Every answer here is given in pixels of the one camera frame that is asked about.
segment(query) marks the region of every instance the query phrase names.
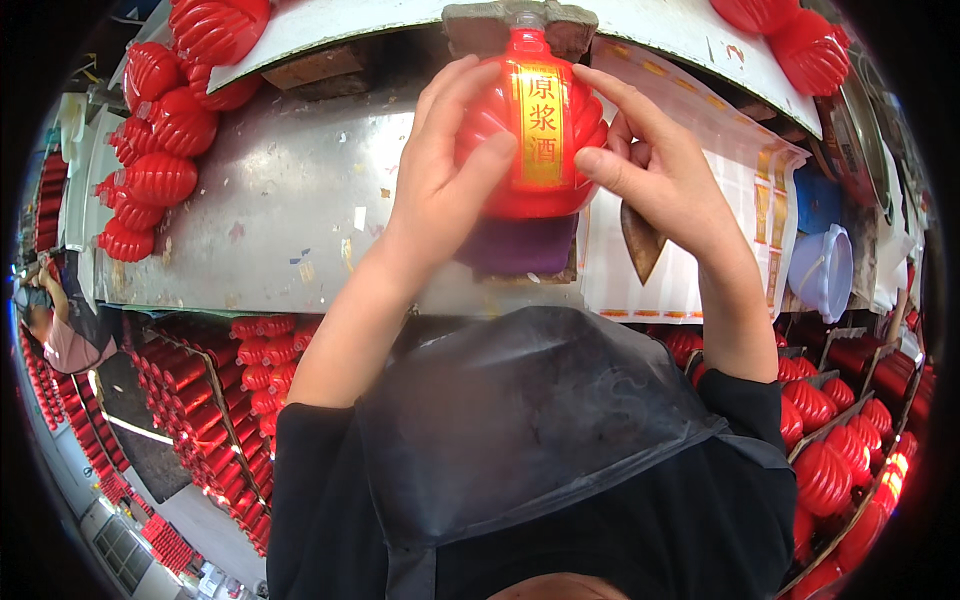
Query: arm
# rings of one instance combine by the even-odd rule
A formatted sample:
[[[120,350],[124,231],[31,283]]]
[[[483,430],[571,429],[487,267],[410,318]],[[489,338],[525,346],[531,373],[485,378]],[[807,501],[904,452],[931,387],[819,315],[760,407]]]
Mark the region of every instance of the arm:
[[[54,303],[54,315],[60,319],[61,323],[69,324],[70,305],[67,303],[66,294],[60,283],[50,276],[46,265],[41,266],[39,273],[36,274],[36,283],[50,294]]]
[[[777,346],[760,271],[697,138],[634,87],[583,65],[573,67],[619,108],[610,149],[581,150],[577,168],[700,263],[708,368],[775,380]]]
[[[420,95],[383,235],[321,323],[300,360],[287,402],[352,406],[377,378],[414,296],[457,251],[483,202],[510,169],[516,139],[498,133],[462,169],[453,140],[467,102],[499,73],[474,56],[447,65]]]

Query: hand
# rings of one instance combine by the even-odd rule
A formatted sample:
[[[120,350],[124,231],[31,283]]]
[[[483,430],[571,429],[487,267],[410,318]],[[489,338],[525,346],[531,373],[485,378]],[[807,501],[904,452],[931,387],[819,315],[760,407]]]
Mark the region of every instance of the hand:
[[[607,136],[610,149],[582,149],[574,158],[577,169],[701,264],[719,263],[721,256],[728,263],[747,254],[753,259],[693,133],[613,75],[582,64],[573,72],[619,108]]]
[[[423,90],[400,157],[394,210],[380,239],[384,253],[399,259],[403,275],[420,283],[463,244],[516,153],[514,135],[500,132],[461,169],[454,166],[454,136],[464,109],[500,72],[497,63],[478,62],[475,56],[451,62]]]

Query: window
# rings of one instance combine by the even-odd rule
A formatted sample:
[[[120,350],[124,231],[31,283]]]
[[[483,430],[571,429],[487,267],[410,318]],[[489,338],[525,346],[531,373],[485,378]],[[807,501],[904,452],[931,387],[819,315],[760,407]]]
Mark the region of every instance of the window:
[[[107,521],[93,539],[93,545],[97,546],[127,593],[133,594],[153,561],[150,553],[143,549],[117,516]]]

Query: black apron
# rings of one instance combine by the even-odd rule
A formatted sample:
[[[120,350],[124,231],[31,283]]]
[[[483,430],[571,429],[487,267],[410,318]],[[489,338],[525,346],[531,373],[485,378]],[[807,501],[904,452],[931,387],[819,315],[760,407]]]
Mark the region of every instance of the black apron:
[[[357,404],[388,600],[432,600],[437,547],[553,513],[709,437],[765,468],[657,340],[530,307],[412,351]]]

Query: finger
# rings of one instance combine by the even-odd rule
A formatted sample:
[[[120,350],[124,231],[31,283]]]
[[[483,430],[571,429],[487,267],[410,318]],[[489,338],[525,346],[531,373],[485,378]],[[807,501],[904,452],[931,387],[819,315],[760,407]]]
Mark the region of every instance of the finger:
[[[510,132],[491,135],[477,146],[467,158],[460,173],[447,189],[465,209],[480,210],[480,206],[510,170],[516,154],[516,137]]]
[[[655,188],[660,187],[658,176],[609,150],[582,148],[573,161],[578,171],[626,200],[640,214],[644,214],[644,200],[656,197]]]
[[[500,74],[498,62],[488,62],[461,73],[455,82],[448,85],[433,102],[426,120],[423,122],[423,134],[430,135],[438,142],[453,143],[453,136],[464,120],[464,108],[484,86],[491,84]]]
[[[437,73],[433,80],[423,89],[417,100],[417,108],[414,111],[414,125],[410,131],[413,137],[423,127],[423,121],[430,112],[437,96],[445,90],[452,82],[456,81],[465,71],[469,71],[476,66],[480,59],[474,54],[466,55],[462,59],[449,62]]]
[[[627,85],[613,75],[591,69],[582,64],[573,65],[573,74],[585,84],[592,85],[597,91],[613,102],[626,116],[630,125],[639,128],[636,133],[648,142],[657,143],[669,139],[680,127],[668,117],[652,100],[644,96],[632,85]]]

